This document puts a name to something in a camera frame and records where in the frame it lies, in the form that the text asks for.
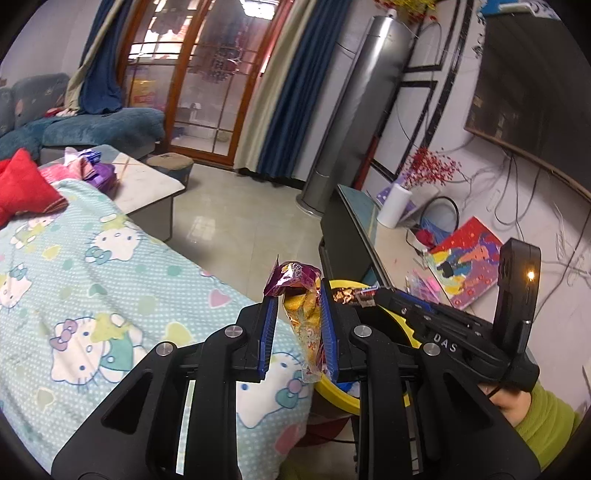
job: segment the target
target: red pillow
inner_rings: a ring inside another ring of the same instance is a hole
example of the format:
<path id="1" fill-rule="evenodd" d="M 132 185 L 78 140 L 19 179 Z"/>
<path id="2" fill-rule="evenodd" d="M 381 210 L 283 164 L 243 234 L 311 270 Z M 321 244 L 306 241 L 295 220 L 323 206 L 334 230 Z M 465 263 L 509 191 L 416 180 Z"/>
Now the red pillow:
<path id="1" fill-rule="evenodd" d="M 24 148 L 9 160 L 0 161 L 0 228 L 17 213 L 51 213 L 67 205 Z"/>

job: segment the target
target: hello kitty blanket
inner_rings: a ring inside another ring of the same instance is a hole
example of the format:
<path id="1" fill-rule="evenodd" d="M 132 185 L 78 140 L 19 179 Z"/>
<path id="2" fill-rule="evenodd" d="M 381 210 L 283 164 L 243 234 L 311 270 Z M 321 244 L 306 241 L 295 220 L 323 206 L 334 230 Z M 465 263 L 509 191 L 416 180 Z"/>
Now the hello kitty blanket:
<path id="1" fill-rule="evenodd" d="M 92 186 L 54 186 L 66 210 L 15 218 L 0 230 L 0 409 L 48 471 L 156 343 L 202 342 L 252 303 L 143 233 Z M 237 385 L 245 479 L 276 478 L 306 430 L 311 387 L 301 382 L 300 358 L 290 327 L 278 321 L 266 380 Z"/>

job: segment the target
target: blue sofa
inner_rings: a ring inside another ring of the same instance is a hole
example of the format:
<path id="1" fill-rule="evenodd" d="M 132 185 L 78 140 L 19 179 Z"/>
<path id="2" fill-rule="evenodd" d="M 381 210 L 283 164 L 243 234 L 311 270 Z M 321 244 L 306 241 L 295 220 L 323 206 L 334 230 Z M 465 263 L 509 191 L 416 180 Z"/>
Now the blue sofa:
<path id="1" fill-rule="evenodd" d="M 0 160 L 24 147 L 44 164 L 62 157 L 65 147 L 102 144 L 141 158 L 164 138 L 164 114 L 153 108 L 44 118 L 50 108 L 63 105 L 68 80 L 65 73 L 39 75 L 0 88 Z"/>

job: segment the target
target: beige curtain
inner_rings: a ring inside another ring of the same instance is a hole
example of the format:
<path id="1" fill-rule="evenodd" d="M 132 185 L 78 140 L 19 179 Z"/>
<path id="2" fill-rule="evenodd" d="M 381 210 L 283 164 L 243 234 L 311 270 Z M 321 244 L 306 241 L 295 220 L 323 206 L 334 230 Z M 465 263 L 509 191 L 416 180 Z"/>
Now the beige curtain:
<path id="1" fill-rule="evenodd" d="M 295 0 L 291 7 L 265 74 L 252 96 L 234 158 L 234 168 L 246 167 L 256 171 L 277 100 L 317 1 Z"/>
<path id="2" fill-rule="evenodd" d="M 100 30 L 96 34 L 95 41 L 93 42 L 93 44 L 88 49 L 88 52 L 86 53 L 84 63 L 80 66 L 80 68 L 78 68 L 78 70 L 76 70 L 74 72 L 74 75 L 72 75 L 72 78 L 68 82 L 68 87 L 66 89 L 66 98 L 64 100 L 64 106 L 68 110 L 74 111 L 74 112 L 77 112 L 78 110 L 80 110 L 78 98 L 80 97 L 80 91 L 82 90 L 82 85 L 84 84 L 84 79 L 86 78 L 86 72 L 88 72 L 88 69 L 90 68 L 90 64 L 92 64 L 92 60 L 94 60 L 96 53 L 99 51 L 100 44 L 103 42 L 103 39 L 105 38 L 107 30 L 109 29 L 109 27 L 113 23 L 113 20 L 115 19 L 115 16 L 117 15 L 117 12 L 119 11 L 119 9 L 121 8 L 121 5 L 123 5 L 124 2 L 125 2 L 125 0 L 115 0 L 115 2 L 113 3 L 113 6 L 109 10 L 109 13 L 107 14 L 107 16 L 105 18 L 105 21 L 103 22 L 102 26 L 100 27 Z"/>

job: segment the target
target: white vase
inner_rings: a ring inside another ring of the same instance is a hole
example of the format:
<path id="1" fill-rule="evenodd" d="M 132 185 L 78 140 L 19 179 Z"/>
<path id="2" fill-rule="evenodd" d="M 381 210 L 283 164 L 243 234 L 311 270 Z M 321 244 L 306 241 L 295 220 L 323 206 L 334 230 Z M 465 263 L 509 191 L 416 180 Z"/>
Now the white vase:
<path id="1" fill-rule="evenodd" d="M 378 214 L 378 222 L 388 228 L 394 228 L 404 213 L 412 193 L 399 184 L 392 185 L 384 206 Z"/>

